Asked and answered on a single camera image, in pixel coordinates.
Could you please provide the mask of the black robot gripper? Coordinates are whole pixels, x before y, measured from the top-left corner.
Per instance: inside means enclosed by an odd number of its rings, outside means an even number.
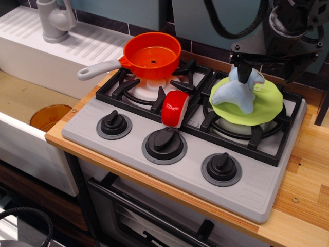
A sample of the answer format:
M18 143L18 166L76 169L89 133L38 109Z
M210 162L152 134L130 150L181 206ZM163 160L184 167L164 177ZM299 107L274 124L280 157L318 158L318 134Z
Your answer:
M318 41L306 39L324 23L324 1L278 1L255 35L231 46L231 63L237 66L238 81L247 83L252 65L279 62L285 63L285 83L294 82L324 50L323 31Z

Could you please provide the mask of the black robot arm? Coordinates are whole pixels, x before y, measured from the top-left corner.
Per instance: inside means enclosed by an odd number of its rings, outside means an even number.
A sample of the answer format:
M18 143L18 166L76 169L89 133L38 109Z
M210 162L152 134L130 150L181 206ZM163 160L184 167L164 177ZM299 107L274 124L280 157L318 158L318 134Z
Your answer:
M325 49L323 25L327 22L328 1L270 4L260 30L231 46L239 82L246 83L252 67L267 62L282 64L285 82L295 81Z

